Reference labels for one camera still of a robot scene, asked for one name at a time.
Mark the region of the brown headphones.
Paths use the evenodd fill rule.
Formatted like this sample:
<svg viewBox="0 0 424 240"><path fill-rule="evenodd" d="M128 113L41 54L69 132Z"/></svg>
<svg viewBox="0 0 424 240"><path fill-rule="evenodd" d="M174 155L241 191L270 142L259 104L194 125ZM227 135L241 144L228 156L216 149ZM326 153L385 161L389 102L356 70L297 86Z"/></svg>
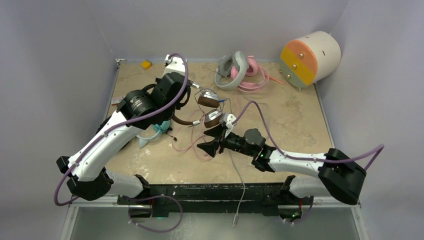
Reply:
<svg viewBox="0 0 424 240"><path fill-rule="evenodd" d="M195 102L202 113L202 117L199 120L188 121L182 120L174 115L172 120L177 124L188 127L194 127L203 124L206 128L212 128L218 125L223 115L221 109L221 99L219 98L218 94L214 90L210 88L204 88L198 83L190 80L188 83L188 89L186 91L187 99L189 99L191 88L198 89L197 94L199 94L199 96L195 99Z"/></svg>

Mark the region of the blue earphones with cable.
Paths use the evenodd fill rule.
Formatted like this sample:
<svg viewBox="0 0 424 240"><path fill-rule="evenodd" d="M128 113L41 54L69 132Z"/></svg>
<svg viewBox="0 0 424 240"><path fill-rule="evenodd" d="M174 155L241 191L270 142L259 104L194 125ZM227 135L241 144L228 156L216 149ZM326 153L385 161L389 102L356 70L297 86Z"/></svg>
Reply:
<svg viewBox="0 0 424 240"><path fill-rule="evenodd" d="M223 113L233 114L233 106L230 98L220 98L219 100L219 109Z"/></svg>

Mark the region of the teal white cat headphones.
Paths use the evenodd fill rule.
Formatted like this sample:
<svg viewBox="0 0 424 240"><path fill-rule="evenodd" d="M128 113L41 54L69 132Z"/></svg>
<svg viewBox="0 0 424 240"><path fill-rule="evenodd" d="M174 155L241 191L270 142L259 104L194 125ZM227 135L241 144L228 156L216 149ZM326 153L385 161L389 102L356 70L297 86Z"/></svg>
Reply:
<svg viewBox="0 0 424 240"><path fill-rule="evenodd" d="M171 135L172 130L173 128L170 120L163 121L161 124L153 124L149 126L147 130L143 130L136 136L138 148L142 149L149 143L158 141L162 136L169 136L173 141L177 141L177 138Z"/></svg>

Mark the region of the pink headphones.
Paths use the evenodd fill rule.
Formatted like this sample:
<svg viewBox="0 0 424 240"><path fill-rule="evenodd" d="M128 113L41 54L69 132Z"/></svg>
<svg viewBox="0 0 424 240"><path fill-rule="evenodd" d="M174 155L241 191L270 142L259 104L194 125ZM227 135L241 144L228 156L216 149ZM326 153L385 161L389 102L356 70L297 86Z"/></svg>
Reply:
<svg viewBox="0 0 424 240"><path fill-rule="evenodd" d="M271 77L270 74L269 74L269 71L266 68L264 68L263 66L258 65L258 63L254 60L254 56L252 56L252 55L251 56L248 56L247 57L247 60L248 60L248 63L249 63L249 68L247 70L247 73L246 73L244 79L242 80L242 82L240 83L240 85L236 88L236 90L238 90L240 92L243 92L243 93L256 93L256 92L259 92L260 90L264 89L265 86L266 86L266 84L268 84L269 80L273 80L273 81L275 81L277 83L286 85L285 82L283 82L281 80L278 80L278 79L276 79L274 77ZM262 76L262 80L260 82L250 82L248 80L245 80L246 77L248 77L248 78L250 77L251 78L251 77L254 77L254 76L258 75L259 73ZM200 111L199 110L199 107L198 107L197 110L195 110L190 115L190 117L187 120L189 120L192 117L192 115L195 114L198 111ZM209 156L208 158L202 158L202 157L199 156L199 154L194 149L194 143L196 143L200 139L205 140L204 137L206 135L204 135L202 133L196 140L193 140L193 132L194 132L194 130L192 129L191 130L191 143L190 143L190 146L188 146L187 148L185 148L185 149L178 149L178 148L176 148L174 146L174 143L176 143L177 141L174 141L174 140L170 144L170 146L174 150L176 150L177 152L187 152L190 148L193 148L194 154L196 155L196 157L200 161L202 161L202 162L210 161L212 159L212 157Z"/></svg>

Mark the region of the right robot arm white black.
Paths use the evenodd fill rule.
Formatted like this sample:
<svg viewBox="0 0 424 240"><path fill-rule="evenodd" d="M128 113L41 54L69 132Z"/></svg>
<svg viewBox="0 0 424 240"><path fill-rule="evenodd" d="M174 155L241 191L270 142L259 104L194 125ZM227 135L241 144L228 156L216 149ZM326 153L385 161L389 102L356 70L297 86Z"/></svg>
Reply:
<svg viewBox="0 0 424 240"><path fill-rule="evenodd" d="M276 147L266 144L266 139L256 128L248 129L243 136L227 131L222 126L206 130L213 137L197 147L210 157L225 149L252 157L252 165L261 172L290 172L280 196L288 204L309 196L331 196L347 205L356 205L367 175L355 162L347 162L347 156L336 148L326 153L280 153Z"/></svg>

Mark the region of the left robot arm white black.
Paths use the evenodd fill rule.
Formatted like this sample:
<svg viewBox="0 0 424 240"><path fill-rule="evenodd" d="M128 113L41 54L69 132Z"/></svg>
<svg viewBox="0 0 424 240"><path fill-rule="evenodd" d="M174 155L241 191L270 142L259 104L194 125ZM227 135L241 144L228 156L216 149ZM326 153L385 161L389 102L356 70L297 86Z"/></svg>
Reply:
<svg viewBox="0 0 424 240"><path fill-rule="evenodd" d="M149 126L171 119L181 108L189 84L187 74L171 72L128 92L89 143L74 155L57 159L69 191L87 201L116 194L130 197L138 205L146 203L149 184L142 176L116 173L106 169L106 164Z"/></svg>

